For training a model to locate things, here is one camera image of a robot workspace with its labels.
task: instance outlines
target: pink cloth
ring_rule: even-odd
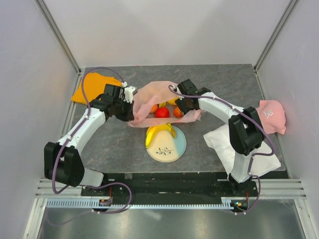
[[[285,134],[285,111],[278,101],[259,101],[259,107],[256,110],[267,134],[276,132]]]
[[[176,98],[176,95],[169,89],[169,85],[176,86],[176,83],[170,81],[153,81],[139,89],[134,95],[133,115],[134,120],[128,122],[132,127],[150,127],[165,123],[187,123],[200,119],[202,110],[189,111],[182,118],[155,118],[154,114],[150,114],[152,106],[167,102]],[[173,115],[174,107],[167,105],[170,115]]]

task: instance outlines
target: plate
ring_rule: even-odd
[[[176,132],[173,138],[167,130],[158,132],[152,140],[147,152],[156,161],[170,163],[178,160],[186,150],[186,138],[177,127],[172,126]]]

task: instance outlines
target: orange cloth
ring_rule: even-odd
[[[82,94],[81,84],[71,98],[71,101],[85,104],[84,96]],[[95,99],[99,94],[104,92],[106,84],[121,86],[122,83],[114,77],[102,76],[99,73],[89,73],[85,77],[84,92],[89,102]]]

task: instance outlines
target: white panel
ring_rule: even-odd
[[[33,0],[0,8],[0,237],[22,238],[76,73]]]
[[[280,136],[291,176],[302,180],[319,222],[319,1],[301,0],[259,73],[267,99],[280,101]]]
[[[81,67],[256,63],[289,0],[46,0]]]

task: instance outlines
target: white towel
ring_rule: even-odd
[[[222,162],[227,175],[230,174],[234,167],[235,150],[230,144],[228,125],[223,125],[218,129],[211,131],[204,135],[204,139],[208,147],[215,149],[220,161]],[[260,148],[257,149],[259,153],[269,153],[271,148],[262,142]],[[251,174],[262,176],[272,170],[281,166],[276,155],[272,156],[254,156],[254,161],[251,167]]]

